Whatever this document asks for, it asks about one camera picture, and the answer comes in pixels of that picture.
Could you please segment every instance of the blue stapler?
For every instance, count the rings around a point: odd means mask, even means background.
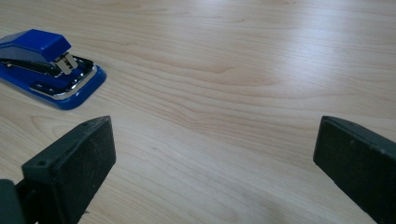
[[[60,109],[81,105],[106,79],[102,68],[72,56],[62,35],[29,30],[0,39],[0,78]]]

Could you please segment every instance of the light wood desk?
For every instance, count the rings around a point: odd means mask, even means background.
[[[0,36],[62,34],[103,86],[60,111],[0,84],[0,177],[110,115],[84,223],[374,223],[313,162],[321,116],[396,140],[396,3],[0,1]]]

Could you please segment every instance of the stapler top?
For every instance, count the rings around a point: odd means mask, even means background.
[[[81,105],[106,79],[90,60],[72,56],[62,35],[29,30],[0,39],[0,78],[60,109]]]

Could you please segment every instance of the wood grain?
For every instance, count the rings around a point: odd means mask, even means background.
[[[313,162],[321,116],[396,140],[396,3],[0,0],[0,36],[64,35],[107,80],[59,111],[0,85],[0,177],[110,115],[80,223],[374,223]]]

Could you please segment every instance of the black object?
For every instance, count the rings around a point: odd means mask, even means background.
[[[79,124],[0,180],[0,224],[75,224],[116,162],[109,116]]]
[[[377,223],[396,223],[394,142],[356,123],[323,117],[314,162]]]

